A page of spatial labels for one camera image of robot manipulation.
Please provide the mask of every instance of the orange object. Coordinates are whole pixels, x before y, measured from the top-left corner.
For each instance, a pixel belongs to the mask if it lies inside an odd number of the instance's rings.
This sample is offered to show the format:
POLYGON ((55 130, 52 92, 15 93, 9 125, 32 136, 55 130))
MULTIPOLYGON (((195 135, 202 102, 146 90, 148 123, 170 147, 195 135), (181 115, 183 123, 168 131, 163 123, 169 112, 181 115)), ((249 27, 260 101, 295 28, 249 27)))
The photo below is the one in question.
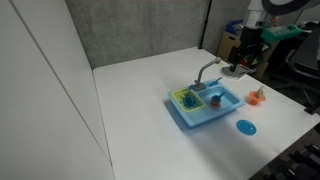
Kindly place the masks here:
POLYGON ((210 101, 210 104, 214 107, 220 107, 220 102, 210 101))
POLYGON ((248 103, 251 105, 254 105, 254 106, 257 105, 259 102, 263 102, 266 100, 266 97, 262 97, 262 98, 258 99, 257 92, 255 92, 255 91, 251 91, 249 93, 249 97, 250 97, 250 100, 248 101, 248 103))

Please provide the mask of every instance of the office chair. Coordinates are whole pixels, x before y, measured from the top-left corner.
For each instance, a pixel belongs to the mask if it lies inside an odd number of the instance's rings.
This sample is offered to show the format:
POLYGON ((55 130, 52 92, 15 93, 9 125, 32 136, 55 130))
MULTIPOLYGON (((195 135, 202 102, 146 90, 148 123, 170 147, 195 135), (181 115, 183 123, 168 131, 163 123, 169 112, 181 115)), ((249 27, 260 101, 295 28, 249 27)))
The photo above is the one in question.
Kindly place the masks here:
POLYGON ((307 90, 320 94, 319 89, 304 83, 308 78, 320 80, 320 61, 317 61, 317 59, 320 60, 320 50, 318 50, 320 43, 319 38, 320 28, 318 27, 307 36, 298 48, 292 49, 285 58, 285 62, 289 65, 289 68, 300 76, 303 76, 302 80, 297 81, 297 79, 290 79, 283 75, 273 73, 271 78, 287 82, 287 84, 275 86, 275 90, 283 88, 297 88, 304 94, 309 104, 311 104, 311 99, 307 90))

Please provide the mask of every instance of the blue toy sink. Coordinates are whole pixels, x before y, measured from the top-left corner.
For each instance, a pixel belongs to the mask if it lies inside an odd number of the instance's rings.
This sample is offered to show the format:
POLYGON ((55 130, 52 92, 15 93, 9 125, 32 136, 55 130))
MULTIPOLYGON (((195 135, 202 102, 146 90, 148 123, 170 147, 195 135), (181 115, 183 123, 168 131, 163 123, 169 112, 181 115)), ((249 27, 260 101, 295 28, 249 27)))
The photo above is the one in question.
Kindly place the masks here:
POLYGON ((204 82, 206 85, 204 90, 194 91, 193 89, 183 88, 168 93, 171 102, 186 122, 188 128, 194 128, 224 116, 245 104, 242 99, 220 82, 213 83, 215 81, 204 82), (223 92, 225 94, 221 97, 220 107, 211 105, 212 96, 220 95, 223 92), (189 101, 191 100, 192 104, 186 104, 186 98, 189 101))

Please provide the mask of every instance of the faucet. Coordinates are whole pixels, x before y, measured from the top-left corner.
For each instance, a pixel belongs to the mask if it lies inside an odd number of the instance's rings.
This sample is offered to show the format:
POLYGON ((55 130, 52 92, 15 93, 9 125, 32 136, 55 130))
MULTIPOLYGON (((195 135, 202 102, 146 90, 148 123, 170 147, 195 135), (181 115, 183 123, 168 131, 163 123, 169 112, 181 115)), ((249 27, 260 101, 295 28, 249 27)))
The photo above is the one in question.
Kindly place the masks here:
POLYGON ((200 71, 199 71, 199 75, 198 75, 198 79, 197 80, 194 80, 195 82, 195 85, 194 85, 194 90, 196 91, 200 91, 200 90, 203 90, 203 89, 206 89, 206 85, 204 85, 202 82, 201 82, 201 76, 202 76, 202 72, 209 66, 211 66, 212 64, 219 64, 221 61, 220 58, 216 57, 213 61, 209 62, 208 64, 204 65, 200 71))

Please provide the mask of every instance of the orange toy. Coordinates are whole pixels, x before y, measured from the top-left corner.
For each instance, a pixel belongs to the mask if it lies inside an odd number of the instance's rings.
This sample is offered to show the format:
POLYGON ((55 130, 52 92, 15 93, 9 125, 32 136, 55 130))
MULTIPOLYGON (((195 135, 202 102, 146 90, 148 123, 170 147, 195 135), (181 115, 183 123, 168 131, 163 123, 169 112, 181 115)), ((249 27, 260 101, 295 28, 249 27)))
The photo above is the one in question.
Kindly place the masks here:
POLYGON ((259 88, 259 90, 256 91, 256 92, 255 91, 251 91, 249 93, 250 99, 249 99, 248 103, 255 106, 259 102, 265 101, 266 97, 264 96, 264 94, 265 94, 265 87, 264 86, 261 86, 259 88))

